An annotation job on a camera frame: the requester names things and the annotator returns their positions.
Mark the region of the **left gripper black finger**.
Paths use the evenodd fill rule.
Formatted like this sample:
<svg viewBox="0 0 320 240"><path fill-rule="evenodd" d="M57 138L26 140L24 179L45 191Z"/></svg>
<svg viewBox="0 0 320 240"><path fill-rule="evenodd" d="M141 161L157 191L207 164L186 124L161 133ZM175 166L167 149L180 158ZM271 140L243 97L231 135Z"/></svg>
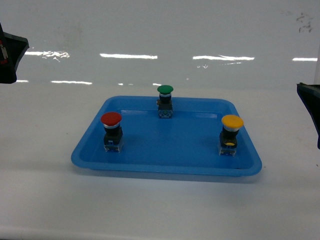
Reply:
<svg viewBox="0 0 320 240"><path fill-rule="evenodd" d="M29 48L27 38L3 31L0 26L0 83L13 84L17 81L16 71Z"/></svg>

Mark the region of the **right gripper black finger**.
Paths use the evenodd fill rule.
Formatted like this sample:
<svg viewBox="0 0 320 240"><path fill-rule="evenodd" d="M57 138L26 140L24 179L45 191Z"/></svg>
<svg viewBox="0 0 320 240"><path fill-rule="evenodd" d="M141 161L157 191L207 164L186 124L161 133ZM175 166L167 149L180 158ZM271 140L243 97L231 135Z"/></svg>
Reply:
<svg viewBox="0 0 320 240"><path fill-rule="evenodd" d="M296 85L297 94L306 107L312 122L315 126L318 138L317 148L320 148L320 85L298 83Z"/></svg>

